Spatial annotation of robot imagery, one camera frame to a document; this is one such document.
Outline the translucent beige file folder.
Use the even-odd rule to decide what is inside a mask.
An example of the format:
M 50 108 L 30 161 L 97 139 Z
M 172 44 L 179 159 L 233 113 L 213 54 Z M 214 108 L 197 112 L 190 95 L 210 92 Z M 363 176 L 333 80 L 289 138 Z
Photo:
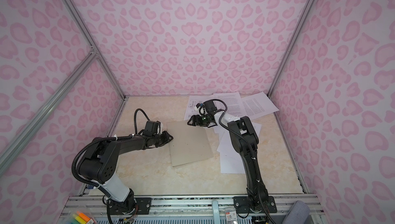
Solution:
M 167 132 L 173 137 L 169 143 L 173 167 L 213 158 L 205 128 L 177 121 L 167 123 Z

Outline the highlighter marker pack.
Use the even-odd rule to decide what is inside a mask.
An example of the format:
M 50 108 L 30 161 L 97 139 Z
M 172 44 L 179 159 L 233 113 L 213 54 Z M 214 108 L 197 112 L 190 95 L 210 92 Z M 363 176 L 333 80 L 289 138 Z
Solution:
M 76 211 L 76 212 L 72 212 L 69 215 L 69 218 L 67 220 L 68 224 L 95 224 L 96 221 L 88 216 L 87 214 L 80 212 L 80 211 Z

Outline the diagonal aluminium frame bar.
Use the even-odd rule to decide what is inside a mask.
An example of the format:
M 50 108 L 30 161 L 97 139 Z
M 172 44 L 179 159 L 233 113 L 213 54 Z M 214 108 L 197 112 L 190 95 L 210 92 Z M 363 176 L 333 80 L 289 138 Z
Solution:
M 59 86 L 55 93 L 41 106 L 33 118 L 23 127 L 23 129 L 21 129 L 21 132 L 12 139 L 10 145 L 1 155 L 1 175 L 5 174 L 22 150 L 26 148 L 32 137 L 43 126 L 63 99 L 69 94 L 75 84 L 78 83 L 80 78 L 96 60 L 96 55 L 97 51 L 92 50 L 83 62 L 79 64 L 72 74 Z

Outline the corner aluminium post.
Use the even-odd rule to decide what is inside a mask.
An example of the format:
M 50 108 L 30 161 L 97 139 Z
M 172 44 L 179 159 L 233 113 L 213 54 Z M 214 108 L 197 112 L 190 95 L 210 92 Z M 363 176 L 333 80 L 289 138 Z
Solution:
M 297 20 L 296 26 L 293 30 L 293 33 L 291 34 L 289 43 L 286 47 L 286 51 L 283 54 L 283 57 L 280 61 L 279 67 L 276 71 L 276 74 L 274 75 L 274 79 L 273 82 L 268 90 L 267 96 L 269 97 L 269 99 L 272 99 L 274 96 L 274 91 L 278 85 L 278 83 L 280 82 L 280 77 L 284 71 L 284 68 L 287 64 L 287 61 L 290 59 L 291 54 L 295 48 L 295 46 L 297 45 L 298 39 L 300 37 L 300 35 L 303 32 L 303 29 L 308 21 L 308 18 L 315 6 L 315 4 L 317 3 L 318 0 L 307 0 L 303 10 L 301 11 L 301 14 L 299 16 L 299 19 Z
M 82 15 L 78 11 L 77 7 L 75 6 L 75 3 L 73 2 L 73 0 L 61 0 L 61 1 L 62 1 L 63 5 L 66 7 L 66 9 L 68 10 L 69 14 L 71 15 L 73 21 L 75 22 L 77 28 L 81 32 L 85 41 L 91 48 L 92 52 L 96 55 L 96 58 L 100 64 L 100 66 L 104 70 L 105 74 L 107 75 L 110 83 L 113 85 L 113 87 L 115 88 L 116 92 L 121 97 L 121 99 L 125 100 L 127 97 L 126 94 L 121 89 L 120 84 L 118 83 L 118 81 L 115 78 L 115 75 L 111 71 L 108 63 L 106 62 L 104 56 L 102 55 L 101 51 L 99 50 L 97 43 L 95 42 L 90 30 L 88 29 L 88 26 L 85 23 Z

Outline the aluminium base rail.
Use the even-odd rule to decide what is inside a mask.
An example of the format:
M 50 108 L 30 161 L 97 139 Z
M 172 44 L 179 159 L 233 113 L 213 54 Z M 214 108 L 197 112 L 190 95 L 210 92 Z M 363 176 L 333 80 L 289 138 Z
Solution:
M 142 195 L 136 214 L 107 215 L 102 196 L 70 197 L 58 224 L 74 224 L 77 212 L 85 213 L 96 224 L 225 224 L 225 212 L 236 211 L 239 224 L 263 224 L 266 215 L 247 209 L 244 195 Z

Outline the blank white paper sheet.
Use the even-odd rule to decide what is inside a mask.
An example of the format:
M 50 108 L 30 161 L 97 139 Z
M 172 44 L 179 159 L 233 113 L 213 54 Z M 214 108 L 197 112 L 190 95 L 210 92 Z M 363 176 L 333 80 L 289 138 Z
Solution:
M 242 159 L 231 143 L 230 134 L 220 125 L 214 127 L 214 132 L 219 135 L 220 167 L 222 174 L 245 174 Z

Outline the right printed text sheet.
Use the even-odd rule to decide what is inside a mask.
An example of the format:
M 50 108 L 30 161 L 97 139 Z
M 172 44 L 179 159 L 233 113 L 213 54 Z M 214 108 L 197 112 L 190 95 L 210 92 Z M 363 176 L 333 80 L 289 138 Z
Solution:
M 241 100 L 246 114 L 251 120 L 258 119 L 279 111 L 279 109 L 264 92 L 246 96 Z

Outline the grey foam roll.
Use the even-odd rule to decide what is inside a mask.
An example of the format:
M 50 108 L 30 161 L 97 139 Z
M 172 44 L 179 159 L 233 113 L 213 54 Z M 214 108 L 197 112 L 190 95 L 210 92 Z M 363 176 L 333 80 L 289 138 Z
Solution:
M 282 224 L 304 224 L 309 215 L 309 206 L 305 202 L 298 200 L 292 205 Z

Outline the technical drawing paper sheet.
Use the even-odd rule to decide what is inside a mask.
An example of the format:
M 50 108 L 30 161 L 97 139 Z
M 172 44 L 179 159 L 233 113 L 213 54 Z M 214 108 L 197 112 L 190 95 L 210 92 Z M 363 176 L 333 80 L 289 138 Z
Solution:
M 184 115 L 184 120 L 188 121 L 191 116 L 197 115 L 197 104 L 198 103 L 203 103 L 207 100 L 207 96 L 189 96 L 185 115 Z

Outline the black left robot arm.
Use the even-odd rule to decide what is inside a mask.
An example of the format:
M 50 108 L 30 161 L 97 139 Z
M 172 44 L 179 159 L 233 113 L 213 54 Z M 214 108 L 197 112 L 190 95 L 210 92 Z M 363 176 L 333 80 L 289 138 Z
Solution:
M 156 149 L 173 140 L 167 131 L 145 136 L 130 134 L 122 137 L 97 137 L 73 159 L 72 175 L 79 181 L 100 190 L 106 208 L 112 214 L 136 214 L 138 204 L 132 189 L 124 185 L 116 171 L 120 155 L 132 151 Z

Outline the right corner aluminium post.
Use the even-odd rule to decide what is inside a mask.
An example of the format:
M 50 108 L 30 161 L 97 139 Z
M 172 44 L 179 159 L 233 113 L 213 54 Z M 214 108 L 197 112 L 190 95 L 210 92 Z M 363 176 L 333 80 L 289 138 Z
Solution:
M 308 21 L 308 18 L 315 6 L 315 4 L 317 3 L 318 0 L 307 0 L 303 10 L 301 11 L 301 14 L 299 16 L 299 19 L 297 20 L 296 26 L 293 30 L 293 33 L 291 34 L 289 43 L 286 47 L 286 51 L 283 54 L 283 57 L 280 61 L 279 67 L 276 71 L 276 74 L 274 75 L 274 79 L 273 82 L 268 90 L 267 96 L 269 97 L 269 99 L 272 99 L 274 96 L 274 91 L 278 85 L 278 83 L 280 82 L 280 77 L 284 71 L 284 68 L 287 64 L 287 61 L 290 59 L 291 54 L 295 48 L 295 46 L 297 45 L 298 39 L 300 37 L 300 35 L 303 32 L 303 29 Z

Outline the left corner aluminium post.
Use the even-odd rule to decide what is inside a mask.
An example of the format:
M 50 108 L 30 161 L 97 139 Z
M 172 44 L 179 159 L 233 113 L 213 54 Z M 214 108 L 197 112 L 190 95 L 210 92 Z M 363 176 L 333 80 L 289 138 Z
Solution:
M 125 100 L 127 97 L 126 94 L 121 89 L 120 84 L 118 83 L 118 81 L 115 78 L 115 75 L 111 71 L 108 63 L 106 62 L 104 56 L 102 55 L 101 51 L 99 50 L 97 43 L 95 42 L 90 30 L 88 29 L 88 26 L 85 23 L 82 15 L 78 11 L 77 7 L 75 6 L 75 3 L 73 2 L 73 0 L 61 0 L 61 1 L 62 1 L 63 5 L 66 7 L 66 9 L 68 10 L 69 14 L 71 15 L 73 21 L 75 22 L 77 28 L 81 32 L 85 41 L 91 48 L 92 52 L 96 55 L 96 58 L 100 64 L 100 66 L 104 70 L 105 74 L 107 75 L 110 83 L 113 85 L 113 87 L 115 88 L 116 92 L 121 97 L 121 99 Z

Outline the central printed text sheet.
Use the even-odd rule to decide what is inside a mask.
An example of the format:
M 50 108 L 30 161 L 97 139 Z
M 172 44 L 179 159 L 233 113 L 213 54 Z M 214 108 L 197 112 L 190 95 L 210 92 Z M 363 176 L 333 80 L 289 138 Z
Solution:
M 227 111 L 221 119 L 222 124 L 227 125 L 228 122 L 235 121 L 246 116 L 246 110 L 242 103 L 241 96 L 238 92 L 213 94 L 211 95 L 211 98 L 222 101 L 214 101 L 216 108 L 219 110 L 214 115 L 215 122 L 218 126 L 221 126 L 221 124 L 219 123 L 219 119 L 225 111 L 225 105 L 227 106 Z

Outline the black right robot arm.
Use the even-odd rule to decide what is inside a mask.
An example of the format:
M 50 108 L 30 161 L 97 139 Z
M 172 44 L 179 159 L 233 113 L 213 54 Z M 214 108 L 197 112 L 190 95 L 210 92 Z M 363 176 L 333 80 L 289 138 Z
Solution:
M 247 203 L 255 213 L 277 212 L 274 197 L 270 196 L 261 177 L 258 163 L 258 135 L 247 116 L 236 117 L 224 111 L 215 114 L 193 115 L 187 122 L 190 126 L 219 126 L 229 132 L 231 144 L 240 155 L 246 180 Z

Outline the small labelled plastic bag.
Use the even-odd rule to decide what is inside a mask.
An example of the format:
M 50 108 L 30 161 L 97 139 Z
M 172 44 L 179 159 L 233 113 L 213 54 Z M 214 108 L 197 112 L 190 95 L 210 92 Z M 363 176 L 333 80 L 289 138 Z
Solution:
M 238 224 L 238 216 L 234 207 L 229 207 L 224 210 L 227 224 Z

